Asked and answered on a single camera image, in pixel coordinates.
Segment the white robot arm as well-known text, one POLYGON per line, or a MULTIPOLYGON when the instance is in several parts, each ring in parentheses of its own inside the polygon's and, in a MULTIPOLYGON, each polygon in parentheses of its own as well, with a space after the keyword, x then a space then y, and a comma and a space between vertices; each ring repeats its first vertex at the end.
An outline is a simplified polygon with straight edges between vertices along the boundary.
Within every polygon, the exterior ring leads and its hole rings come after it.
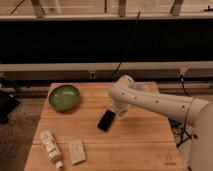
POLYGON ((189 171, 213 171, 213 102, 200 98, 140 91, 123 75, 108 90, 113 108, 122 116, 129 105, 142 107, 193 128, 189 171))

